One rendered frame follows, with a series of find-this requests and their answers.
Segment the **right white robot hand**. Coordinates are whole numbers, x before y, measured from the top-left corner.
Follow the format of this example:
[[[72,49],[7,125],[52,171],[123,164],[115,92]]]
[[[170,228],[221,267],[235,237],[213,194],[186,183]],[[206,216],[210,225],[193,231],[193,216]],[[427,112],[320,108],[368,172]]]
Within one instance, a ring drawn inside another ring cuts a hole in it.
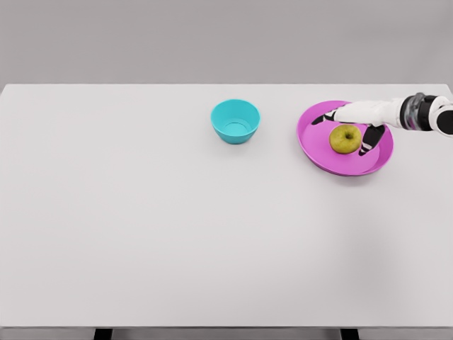
[[[385,106],[384,101],[356,101],[347,103],[320,115],[311,124],[318,125],[327,120],[339,123],[367,125],[359,150],[359,155],[364,156],[378,145],[385,133],[382,120],[382,110]]]

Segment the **green apple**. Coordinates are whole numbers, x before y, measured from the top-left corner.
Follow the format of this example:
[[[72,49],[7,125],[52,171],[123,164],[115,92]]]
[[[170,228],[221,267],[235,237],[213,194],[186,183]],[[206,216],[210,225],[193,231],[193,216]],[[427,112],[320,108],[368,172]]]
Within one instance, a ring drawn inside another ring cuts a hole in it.
[[[362,133],[355,125],[339,125],[329,135],[329,145],[334,152],[351,154],[362,144]]]

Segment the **pink plate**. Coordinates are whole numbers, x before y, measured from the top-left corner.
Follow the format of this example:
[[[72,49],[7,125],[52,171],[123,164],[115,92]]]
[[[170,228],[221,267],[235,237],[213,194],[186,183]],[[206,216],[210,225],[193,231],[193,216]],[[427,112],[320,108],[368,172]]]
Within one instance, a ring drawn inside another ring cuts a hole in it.
[[[297,138],[308,158],[321,169],[340,176],[362,176],[381,169],[391,158],[394,139],[388,127],[378,145],[364,156],[358,152],[339,154],[331,149],[328,141],[338,122],[312,125],[321,114],[345,105],[345,101],[323,101],[307,108],[297,123]]]

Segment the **blue bowl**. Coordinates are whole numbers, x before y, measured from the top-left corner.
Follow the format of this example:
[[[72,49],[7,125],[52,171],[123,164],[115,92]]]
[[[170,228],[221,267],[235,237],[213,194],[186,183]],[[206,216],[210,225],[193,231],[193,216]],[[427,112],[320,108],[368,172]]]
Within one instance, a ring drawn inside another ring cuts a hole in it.
[[[260,111],[250,102],[229,99],[218,103],[210,114],[214,131],[228,144],[239,145],[249,141],[261,121]]]

